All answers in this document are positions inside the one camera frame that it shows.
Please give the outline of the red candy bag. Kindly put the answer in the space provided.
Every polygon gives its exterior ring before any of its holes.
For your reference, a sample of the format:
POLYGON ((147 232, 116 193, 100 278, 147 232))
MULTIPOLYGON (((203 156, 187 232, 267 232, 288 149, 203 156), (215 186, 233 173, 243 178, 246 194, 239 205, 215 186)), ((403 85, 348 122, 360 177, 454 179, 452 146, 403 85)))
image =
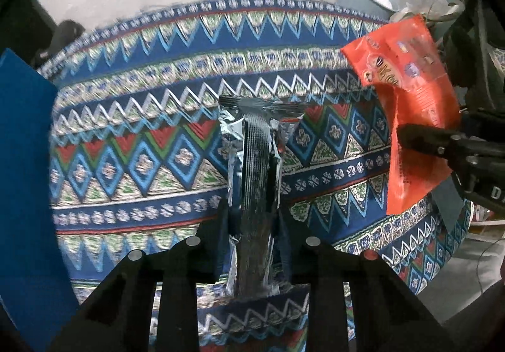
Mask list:
POLYGON ((391 133, 387 213, 408 210, 450 174, 437 152, 401 145, 403 125, 454 130, 459 103, 424 19, 384 25, 342 48, 361 84, 376 90, 391 133))

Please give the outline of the silver foil snack pack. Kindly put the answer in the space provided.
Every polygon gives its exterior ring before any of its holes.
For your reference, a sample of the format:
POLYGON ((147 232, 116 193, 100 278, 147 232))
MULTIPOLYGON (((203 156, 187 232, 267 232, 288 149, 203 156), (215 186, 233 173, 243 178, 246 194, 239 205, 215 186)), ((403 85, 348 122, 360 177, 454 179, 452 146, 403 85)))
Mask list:
POLYGON ((232 264, 228 291, 240 300, 279 292, 271 267, 286 144, 306 105, 239 95, 219 97, 220 131, 228 154, 232 264))

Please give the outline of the blue cardboard box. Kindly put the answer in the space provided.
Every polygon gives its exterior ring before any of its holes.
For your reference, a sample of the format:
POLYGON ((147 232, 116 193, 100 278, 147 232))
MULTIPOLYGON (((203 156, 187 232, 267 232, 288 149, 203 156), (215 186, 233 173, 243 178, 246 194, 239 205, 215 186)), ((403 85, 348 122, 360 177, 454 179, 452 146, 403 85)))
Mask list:
POLYGON ((1 304, 44 351, 78 307, 56 241, 49 132, 56 87, 10 49, 1 55, 1 304))

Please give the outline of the blue patterned tablecloth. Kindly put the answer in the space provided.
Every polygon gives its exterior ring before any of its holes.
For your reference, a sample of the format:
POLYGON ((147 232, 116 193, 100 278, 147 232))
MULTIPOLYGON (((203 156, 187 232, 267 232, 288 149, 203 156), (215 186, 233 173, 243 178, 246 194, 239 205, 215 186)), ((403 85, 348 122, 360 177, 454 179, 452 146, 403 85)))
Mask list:
MULTIPOLYGON (((221 95, 306 105, 286 144, 277 213, 338 251, 377 252, 419 299, 472 213, 459 204, 446 226, 432 191, 387 213, 389 124, 376 90, 342 53, 387 24, 309 0, 206 0, 85 34, 43 66, 58 87, 50 202, 81 304, 130 251, 169 250, 216 217, 228 192, 221 95)), ((197 351, 308 351, 310 289, 282 268, 277 213, 279 292, 252 300, 228 291, 229 213, 221 274, 196 286, 197 351)))

